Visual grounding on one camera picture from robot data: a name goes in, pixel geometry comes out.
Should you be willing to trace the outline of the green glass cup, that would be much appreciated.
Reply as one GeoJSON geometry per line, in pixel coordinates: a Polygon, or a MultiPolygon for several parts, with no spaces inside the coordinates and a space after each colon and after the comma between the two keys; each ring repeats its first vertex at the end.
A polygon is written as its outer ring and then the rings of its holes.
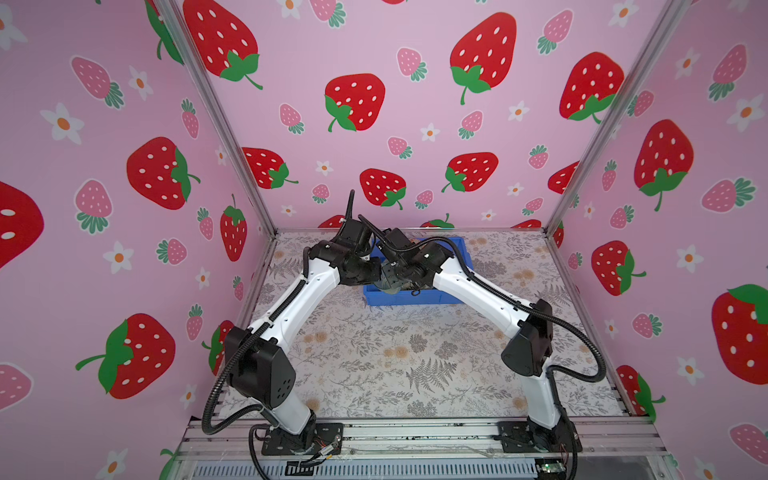
{"type": "Polygon", "coordinates": [[[374,283],[380,291],[395,295],[400,291],[407,289],[411,282],[408,279],[400,278],[394,270],[382,269],[379,279],[374,283]]]}

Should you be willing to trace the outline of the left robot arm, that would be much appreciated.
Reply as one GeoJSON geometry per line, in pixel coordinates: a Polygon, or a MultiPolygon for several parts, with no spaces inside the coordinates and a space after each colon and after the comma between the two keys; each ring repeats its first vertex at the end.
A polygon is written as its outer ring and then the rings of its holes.
{"type": "Polygon", "coordinates": [[[302,252],[301,270],[288,290],[266,313],[225,340],[226,364],[217,380],[254,401],[209,428],[211,435],[249,413],[308,443],[316,416],[294,392],[296,370],[288,353],[299,331],[336,287],[373,284],[381,262],[372,260],[373,232],[359,220],[345,220],[338,233],[302,252]]]}

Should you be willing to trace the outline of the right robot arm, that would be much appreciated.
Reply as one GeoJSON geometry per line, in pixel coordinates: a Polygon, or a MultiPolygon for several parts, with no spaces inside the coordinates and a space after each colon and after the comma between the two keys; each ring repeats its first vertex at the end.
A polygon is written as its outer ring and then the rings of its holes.
{"type": "Polygon", "coordinates": [[[552,324],[546,318],[552,312],[549,304],[531,303],[486,281],[469,267],[458,246],[448,238],[413,243],[400,230],[387,229],[379,239],[379,249],[391,264],[393,278],[459,299],[508,338],[501,359],[522,383],[530,443],[541,452],[555,450],[564,415],[546,374],[553,337],[552,324]]]}

